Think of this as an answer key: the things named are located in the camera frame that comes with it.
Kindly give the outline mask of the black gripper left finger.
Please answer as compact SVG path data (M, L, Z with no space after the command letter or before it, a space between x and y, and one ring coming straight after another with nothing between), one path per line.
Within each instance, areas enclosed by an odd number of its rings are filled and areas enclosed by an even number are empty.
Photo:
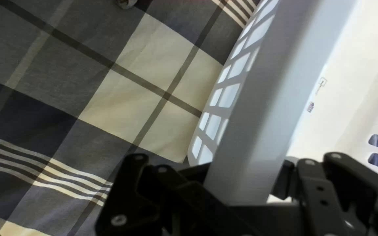
M123 159L97 218L97 236L259 236L202 184L208 165L175 171L132 154Z

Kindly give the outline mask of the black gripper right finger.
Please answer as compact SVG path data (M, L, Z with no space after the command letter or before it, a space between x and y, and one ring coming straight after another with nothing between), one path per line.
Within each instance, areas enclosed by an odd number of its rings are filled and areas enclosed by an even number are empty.
M284 162L271 194L295 202L287 236L378 236L378 173L345 154Z

